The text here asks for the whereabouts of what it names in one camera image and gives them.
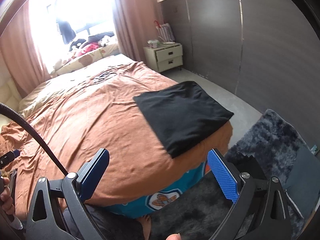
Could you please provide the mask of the person left hand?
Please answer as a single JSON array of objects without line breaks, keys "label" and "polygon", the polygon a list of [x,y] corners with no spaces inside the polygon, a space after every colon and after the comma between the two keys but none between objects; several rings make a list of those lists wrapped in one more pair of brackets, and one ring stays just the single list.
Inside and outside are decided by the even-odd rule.
[{"label": "person left hand", "polygon": [[7,177],[1,177],[4,184],[4,190],[1,192],[1,201],[3,204],[1,205],[2,209],[6,212],[7,215],[15,214],[15,206],[13,204],[13,198],[10,195],[9,183],[10,179]]}]

